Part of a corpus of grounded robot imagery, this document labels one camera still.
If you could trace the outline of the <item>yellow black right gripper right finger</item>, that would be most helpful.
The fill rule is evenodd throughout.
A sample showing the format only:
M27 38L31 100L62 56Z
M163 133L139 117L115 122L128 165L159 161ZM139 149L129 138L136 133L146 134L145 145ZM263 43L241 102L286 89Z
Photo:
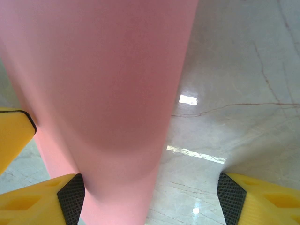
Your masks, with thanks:
M300 192L296 189L222 172L217 196L227 225L300 223Z

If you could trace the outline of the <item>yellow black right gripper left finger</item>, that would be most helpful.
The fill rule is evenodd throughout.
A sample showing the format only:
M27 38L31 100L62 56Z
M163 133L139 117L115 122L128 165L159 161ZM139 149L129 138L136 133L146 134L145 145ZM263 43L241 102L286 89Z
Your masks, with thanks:
M2 225L76 225L85 198L83 177L67 174L0 196Z

